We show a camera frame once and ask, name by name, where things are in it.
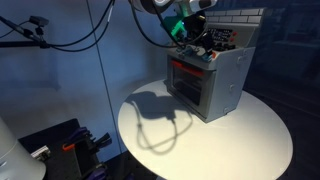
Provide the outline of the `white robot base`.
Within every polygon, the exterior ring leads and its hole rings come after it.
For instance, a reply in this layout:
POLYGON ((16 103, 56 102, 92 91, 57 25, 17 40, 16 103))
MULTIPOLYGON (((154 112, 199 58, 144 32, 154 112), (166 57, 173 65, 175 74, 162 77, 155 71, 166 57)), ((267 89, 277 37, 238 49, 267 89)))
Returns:
POLYGON ((46 166, 34 159, 0 118, 0 180, 43 180, 46 166))

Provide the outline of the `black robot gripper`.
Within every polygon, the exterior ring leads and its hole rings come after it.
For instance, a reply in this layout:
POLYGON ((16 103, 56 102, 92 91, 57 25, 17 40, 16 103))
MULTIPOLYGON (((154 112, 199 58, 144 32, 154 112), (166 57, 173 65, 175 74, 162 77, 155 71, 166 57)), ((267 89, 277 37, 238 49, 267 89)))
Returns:
MULTIPOLYGON (((186 40, 191 41, 196 39, 204 30, 204 24, 206 23, 205 13, 199 11, 191 16, 183 19, 184 28, 187 32, 186 40)), ((193 50, 199 52, 201 48, 201 41, 195 40, 191 43, 193 50)), ((208 32, 204 33, 202 36, 202 45, 205 51, 210 54, 212 52, 212 35, 208 32)))

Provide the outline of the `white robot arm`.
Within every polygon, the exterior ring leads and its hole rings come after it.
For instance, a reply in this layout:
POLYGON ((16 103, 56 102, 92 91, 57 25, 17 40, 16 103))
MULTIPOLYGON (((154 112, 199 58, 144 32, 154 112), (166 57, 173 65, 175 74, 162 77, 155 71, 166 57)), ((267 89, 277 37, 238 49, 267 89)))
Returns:
POLYGON ((183 20, 202 10, 208 9, 216 5, 218 0, 128 0, 131 6, 134 21, 143 35, 143 37, 151 44, 161 48, 182 48, 185 49, 190 43, 197 41, 197 36, 191 41, 184 43, 179 42, 177 34, 185 32, 183 20), (136 12, 146 12, 156 15, 160 21, 161 27, 173 42, 173 45, 161 45, 152 41, 142 30, 137 19, 136 12))

